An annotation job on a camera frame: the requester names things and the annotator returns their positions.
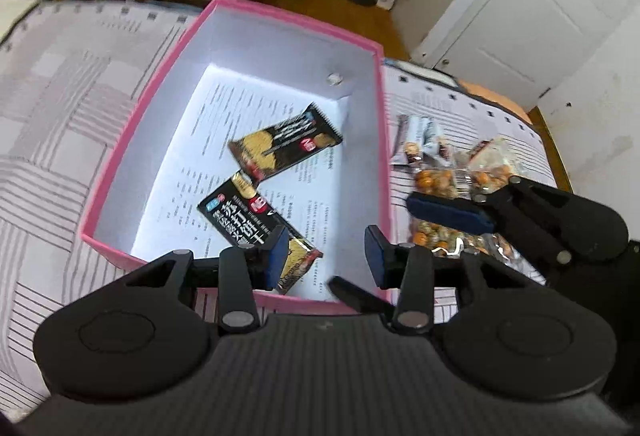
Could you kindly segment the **clear bag coated peanuts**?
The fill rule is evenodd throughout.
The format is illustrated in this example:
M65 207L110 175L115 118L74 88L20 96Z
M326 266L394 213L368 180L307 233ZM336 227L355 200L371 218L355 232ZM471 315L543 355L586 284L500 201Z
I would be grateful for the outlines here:
M499 234L488 215L473 201L469 187L459 186L453 170L420 170L416 189L406 199L410 240L434 255L456 259L463 252L494 256L512 263L518 253Z

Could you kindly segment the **black soda cracker packet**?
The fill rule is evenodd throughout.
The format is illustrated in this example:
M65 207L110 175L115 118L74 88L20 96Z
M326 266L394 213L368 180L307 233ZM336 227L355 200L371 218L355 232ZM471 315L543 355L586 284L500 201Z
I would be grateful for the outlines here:
M279 278L267 274L267 290L286 294L322 253L299 233L241 173L235 172L198 204L205 218L230 245L261 247L277 227L288 233L288 255Z

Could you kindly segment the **small white chocolate snack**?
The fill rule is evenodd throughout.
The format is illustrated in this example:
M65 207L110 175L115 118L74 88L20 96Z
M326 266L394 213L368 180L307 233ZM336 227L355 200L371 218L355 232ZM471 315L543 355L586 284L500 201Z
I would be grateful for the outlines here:
M428 115L398 115L391 165L411 165L439 154L439 126Z

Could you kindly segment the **pink storage box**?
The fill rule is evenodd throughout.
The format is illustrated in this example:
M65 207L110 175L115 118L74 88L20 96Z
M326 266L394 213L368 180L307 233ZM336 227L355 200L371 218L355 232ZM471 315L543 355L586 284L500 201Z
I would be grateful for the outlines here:
M375 292L367 227L390 230L383 50L245 0L213 0L162 61L107 161L80 234L115 266L214 257L282 225L290 256L260 296L335 312L340 276Z

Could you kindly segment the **white door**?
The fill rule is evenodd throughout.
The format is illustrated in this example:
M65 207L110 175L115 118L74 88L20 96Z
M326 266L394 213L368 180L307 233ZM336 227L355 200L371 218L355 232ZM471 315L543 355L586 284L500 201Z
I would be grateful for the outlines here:
M524 109L575 72L639 0L453 0L411 56Z

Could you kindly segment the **patterned bed sheet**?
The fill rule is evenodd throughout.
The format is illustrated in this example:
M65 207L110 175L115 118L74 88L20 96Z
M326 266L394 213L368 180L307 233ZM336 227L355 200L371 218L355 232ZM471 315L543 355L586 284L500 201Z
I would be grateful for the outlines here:
M227 245L198 204L238 170L229 143L315 104L343 141L260 185L321 255L277 313L337 315L328 280L374 286L361 248L400 240L413 181L390 165L397 118L427 115L455 151L500 138L516 173L551 184L529 123L383 48L244 0L189 14L149 4L43 3L1 46L1 408L48 396L34 356L44 319L175 249Z

